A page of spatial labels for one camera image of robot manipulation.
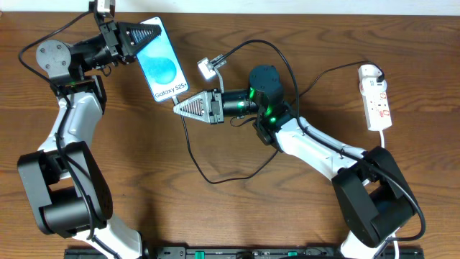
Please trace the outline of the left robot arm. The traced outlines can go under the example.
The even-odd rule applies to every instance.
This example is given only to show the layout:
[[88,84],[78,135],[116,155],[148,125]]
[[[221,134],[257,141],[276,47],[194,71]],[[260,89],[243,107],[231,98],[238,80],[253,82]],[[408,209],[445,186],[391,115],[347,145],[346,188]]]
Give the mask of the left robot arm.
[[68,44],[46,35],[34,42],[37,75],[50,85],[59,112],[51,132],[17,163],[36,224],[46,235],[81,240],[107,258],[155,258],[140,232],[113,212],[109,186],[90,150],[106,109],[103,77],[135,61],[160,36],[155,24],[98,20],[99,34]]

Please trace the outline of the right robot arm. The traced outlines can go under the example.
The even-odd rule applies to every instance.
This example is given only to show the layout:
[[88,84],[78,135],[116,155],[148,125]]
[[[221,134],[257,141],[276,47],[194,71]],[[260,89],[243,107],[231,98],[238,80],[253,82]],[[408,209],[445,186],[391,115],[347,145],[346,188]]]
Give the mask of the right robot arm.
[[349,228],[339,247],[345,258],[378,258],[390,243],[400,241],[395,234],[407,221],[423,215],[388,150],[377,146],[366,151],[313,127],[284,99],[280,74],[272,65],[254,68],[245,90],[202,91],[176,102],[173,111],[208,124],[248,115],[265,145],[302,160],[326,177]]

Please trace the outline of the blue Galaxy smartphone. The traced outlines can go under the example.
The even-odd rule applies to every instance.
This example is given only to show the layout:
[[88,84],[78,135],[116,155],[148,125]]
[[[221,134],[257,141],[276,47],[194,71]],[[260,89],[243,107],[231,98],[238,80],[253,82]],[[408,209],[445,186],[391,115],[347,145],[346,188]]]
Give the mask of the blue Galaxy smartphone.
[[142,24],[159,25],[161,33],[144,47],[137,60],[156,102],[162,102],[189,89],[188,81],[159,17]]

